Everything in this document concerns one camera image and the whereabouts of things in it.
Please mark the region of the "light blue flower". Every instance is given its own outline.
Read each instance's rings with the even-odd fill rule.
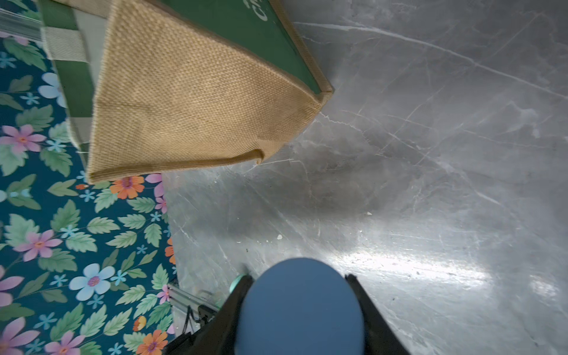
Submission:
[[[4,69],[7,66],[10,66],[12,68],[16,68],[16,66],[14,65],[16,58],[8,58],[8,53],[6,52],[0,52],[0,68]]]
[[[18,197],[18,196],[24,196],[24,197],[32,197],[32,195],[30,195],[30,189],[23,189],[22,191],[12,191],[10,192],[10,197]]]
[[[77,179],[77,180],[83,179],[83,181],[84,181],[85,183],[87,183],[87,178],[86,178],[86,176],[85,176],[85,171],[84,171],[84,170],[81,170],[81,171],[79,172],[79,175],[77,175],[77,176],[75,177],[75,179]]]
[[[84,198],[85,202],[88,202],[89,200],[94,200],[95,196],[94,196],[95,192],[94,191],[90,191],[89,189],[85,190],[84,194],[79,195],[80,198]]]
[[[34,329],[39,328],[43,325],[43,330],[45,331],[48,330],[51,327],[50,323],[54,323],[57,321],[57,318],[53,318],[54,315],[55,312],[51,312],[48,316],[46,316],[45,314],[40,315],[39,316],[40,322],[34,326]]]
[[[108,351],[110,355],[120,355],[122,350],[120,350],[124,345],[118,345],[118,343],[114,344],[114,348],[110,348]]]
[[[77,232],[78,230],[79,230],[79,228],[73,228],[72,224],[68,225],[67,228],[61,227],[61,229],[59,231],[65,232],[61,235],[61,239],[65,239],[67,237],[74,237],[75,232]]]
[[[139,247],[136,247],[136,249],[138,249],[138,251],[136,252],[136,254],[146,254],[146,249],[148,249],[147,247],[144,246],[144,244],[142,244]]]
[[[50,145],[50,147],[47,147],[47,150],[50,152],[56,151],[57,153],[61,153],[63,151],[63,148],[67,147],[59,139],[56,139],[55,141],[50,139],[46,140],[45,142]]]
[[[68,281],[68,280],[65,278],[65,276],[67,276],[67,275],[66,275],[66,274],[63,274],[63,275],[55,275],[55,276],[53,277],[53,279],[54,279],[55,281],[52,281],[52,282],[50,282],[49,284],[50,284],[51,286],[57,285],[57,287],[61,287],[64,282],[67,282],[67,281]]]
[[[45,341],[39,341],[39,339],[34,340],[33,343],[26,344],[26,348],[29,349],[28,351],[26,351],[26,355],[40,352],[40,350],[43,348],[43,344],[45,344]]]
[[[26,96],[20,96],[20,99],[22,100],[26,100],[26,105],[31,105],[31,104],[38,104],[39,101],[37,99],[39,99],[39,96],[34,96],[32,93],[27,93]]]
[[[92,304],[92,305],[93,305],[93,309],[96,310],[96,309],[97,309],[97,306],[98,306],[99,304],[103,304],[102,299],[103,299],[104,296],[105,296],[105,295],[97,295],[97,294],[95,294],[95,295],[93,296],[93,299],[87,302],[87,306],[90,306],[90,305]]]
[[[116,272],[116,276],[111,277],[111,278],[110,278],[110,281],[115,281],[115,280],[116,280],[116,282],[114,283],[114,285],[115,285],[115,286],[118,286],[118,284],[119,284],[121,281],[122,281],[122,282],[126,281],[126,277],[125,277],[125,276],[126,276],[126,273],[123,273],[122,270],[118,270],[118,271]]]
[[[157,222],[160,220],[160,217],[162,217],[161,214],[159,214],[158,212],[155,213],[151,213],[150,217],[152,217],[152,222]]]

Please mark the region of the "marble tile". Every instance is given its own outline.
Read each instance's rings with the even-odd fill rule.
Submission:
[[[164,174],[180,284],[313,257],[413,354],[568,353],[566,5],[285,5],[335,96],[261,165]]]

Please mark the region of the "floral rug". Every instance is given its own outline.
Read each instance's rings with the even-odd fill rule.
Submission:
[[[160,355],[176,273],[161,175],[87,184],[52,64],[0,36],[0,355]]]

